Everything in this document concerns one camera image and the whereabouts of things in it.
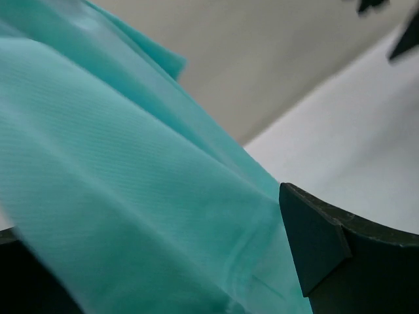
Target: turquoise cloth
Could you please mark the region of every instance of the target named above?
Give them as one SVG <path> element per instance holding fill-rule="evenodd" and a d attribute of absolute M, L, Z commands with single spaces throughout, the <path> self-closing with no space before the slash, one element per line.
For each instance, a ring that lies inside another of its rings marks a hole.
<path fill-rule="evenodd" d="M 1 207 L 87 314 L 309 313 L 278 183 L 184 65 L 92 3 L 0 1 Z"/>

